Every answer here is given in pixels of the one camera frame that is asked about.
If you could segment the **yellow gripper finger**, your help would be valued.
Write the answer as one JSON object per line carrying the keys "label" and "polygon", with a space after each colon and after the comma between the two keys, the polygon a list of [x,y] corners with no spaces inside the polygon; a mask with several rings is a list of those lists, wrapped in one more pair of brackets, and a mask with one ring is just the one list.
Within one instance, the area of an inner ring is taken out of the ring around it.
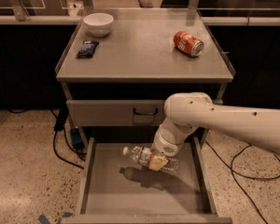
{"label": "yellow gripper finger", "polygon": [[151,158],[148,168],[153,171],[159,171],[168,163],[168,159],[161,154],[156,154]]}

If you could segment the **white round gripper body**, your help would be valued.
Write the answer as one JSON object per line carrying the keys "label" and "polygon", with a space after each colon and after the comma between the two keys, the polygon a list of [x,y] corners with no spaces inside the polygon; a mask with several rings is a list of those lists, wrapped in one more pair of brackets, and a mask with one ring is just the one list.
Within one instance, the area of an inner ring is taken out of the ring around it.
{"label": "white round gripper body", "polygon": [[174,136],[171,133],[162,134],[157,130],[152,143],[152,148],[166,157],[175,156],[184,144],[183,139]]}

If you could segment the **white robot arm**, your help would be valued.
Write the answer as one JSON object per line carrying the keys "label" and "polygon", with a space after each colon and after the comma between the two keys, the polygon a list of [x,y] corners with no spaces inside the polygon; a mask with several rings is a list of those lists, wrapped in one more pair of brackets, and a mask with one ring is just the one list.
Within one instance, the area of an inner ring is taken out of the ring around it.
{"label": "white robot arm", "polygon": [[164,103],[165,119],[152,148],[175,156],[199,128],[210,129],[280,155],[280,110],[216,105],[203,92],[176,93]]}

